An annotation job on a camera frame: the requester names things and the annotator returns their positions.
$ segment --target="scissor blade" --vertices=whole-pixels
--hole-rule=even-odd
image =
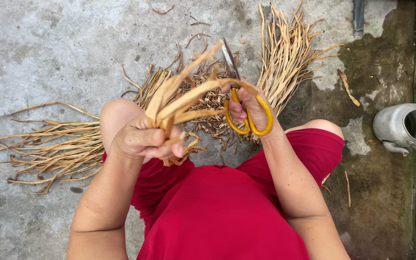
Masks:
[[[226,72],[229,78],[240,79],[239,71],[237,66],[234,63],[234,57],[232,57],[232,52],[229,50],[229,46],[226,43],[226,39],[222,40],[222,53],[224,54],[224,59],[226,60]]]

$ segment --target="loose dried stem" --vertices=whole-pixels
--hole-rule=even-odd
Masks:
[[[325,189],[327,189],[328,193],[330,193],[330,196],[332,195],[332,193],[330,192],[330,190],[327,188],[327,186],[322,185],[322,187],[324,187]]]
[[[199,24],[204,24],[204,25],[207,25],[207,26],[210,26],[211,25],[210,23],[206,23],[206,22],[202,22],[202,21],[194,22],[193,24],[190,24],[190,25],[191,26],[194,26],[194,25],[199,25]]]
[[[348,185],[348,206],[351,207],[351,192],[350,192],[350,181],[348,180],[348,173],[344,171],[346,177],[346,184]]]
[[[187,46],[189,45],[190,41],[191,41],[191,40],[192,40],[195,36],[197,36],[197,35],[199,35],[199,34],[203,34],[203,35],[206,35],[206,36],[208,36],[208,37],[211,37],[211,35],[208,35],[208,34],[203,33],[203,32],[198,32],[198,33],[195,33],[194,35],[192,35],[192,37],[190,37],[190,39],[188,40],[187,44],[185,45],[185,48],[187,48]]]
[[[350,97],[350,99],[353,101],[353,103],[356,106],[360,106],[361,104],[357,101],[357,99],[355,99],[351,95],[350,86],[348,85],[348,78],[346,77],[346,74],[344,74],[343,71],[341,71],[339,68],[338,68],[338,74],[340,75],[341,80],[343,81],[344,88],[346,88],[346,93],[348,93],[348,96]]]
[[[174,7],[174,5],[171,5],[171,8],[170,9],[168,9],[166,12],[160,12],[158,9],[156,9],[156,8],[152,8],[154,11],[156,11],[157,13],[159,13],[159,14],[165,14],[165,13],[167,13],[167,12],[169,12],[169,11],[171,11],[171,9],[173,9],[173,7]]]

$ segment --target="scissors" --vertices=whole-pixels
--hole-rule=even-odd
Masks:
[[[239,71],[237,70],[237,66],[234,63],[232,52],[229,50],[229,47],[226,44],[226,39],[223,38],[222,43],[223,43],[222,52],[224,54],[224,59],[226,60],[226,63],[224,66],[226,68],[226,74],[229,78],[240,80]],[[234,102],[240,103],[239,98],[237,97],[237,89],[240,89],[240,86],[231,85],[231,96]],[[246,129],[240,130],[238,127],[236,127],[229,114],[229,97],[226,96],[226,101],[224,103],[224,108],[226,109],[226,120],[229,126],[232,129],[234,129],[235,132],[245,135],[251,131],[259,136],[264,136],[268,134],[269,131],[272,129],[272,123],[274,121],[274,118],[272,116],[272,112],[269,106],[260,96],[255,96],[255,98],[256,98],[256,101],[258,101],[258,103],[262,106],[262,108],[264,109],[267,115],[267,127],[263,131],[259,131],[256,128],[255,124],[253,123],[253,120],[251,119],[250,111],[248,110],[248,108],[246,108],[246,114],[248,115],[248,119],[243,119],[243,123],[245,124]]]

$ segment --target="yellow scissors handle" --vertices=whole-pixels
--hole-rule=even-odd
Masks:
[[[239,103],[239,98],[237,97],[237,92],[236,89],[233,88],[232,91],[232,100],[234,100],[235,102]],[[224,108],[226,110],[226,120],[227,123],[229,124],[230,127],[232,127],[232,129],[234,129],[235,132],[239,133],[239,134],[247,134],[250,132],[250,130],[259,135],[259,136],[264,136],[266,134],[268,134],[270,132],[270,130],[272,129],[272,124],[274,122],[274,118],[272,116],[272,112],[269,108],[269,106],[267,105],[267,103],[260,97],[260,96],[256,96],[256,101],[258,101],[258,103],[261,105],[261,107],[264,109],[264,111],[266,112],[267,115],[267,127],[266,129],[264,129],[263,131],[259,131],[255,124],[253,123],[253,120],[251,119],[250,116],[250,111],[248,110],[248,108],[246,108],[246,114],[248,115],[248,120],[243,119],[243,123],[245,124],[246,129],[245,130],[240,130],[238,127],[236,127],[231,119],[230,113],[229,113],[229,99],[226,98],[226,101],[224,103]]]

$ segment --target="left hand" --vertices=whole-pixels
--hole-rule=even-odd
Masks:
[[[174,126],[170,138],[179,136],[181,130]],[[136,159],[143,156],[167,159],[173,156],[182,157],[184,140],[171,146],[161,146],[165,141],[165,131],[149,128],[147,116],[142,114],[128,122],[115,136],[110,153],[123,156],[125,159]]]

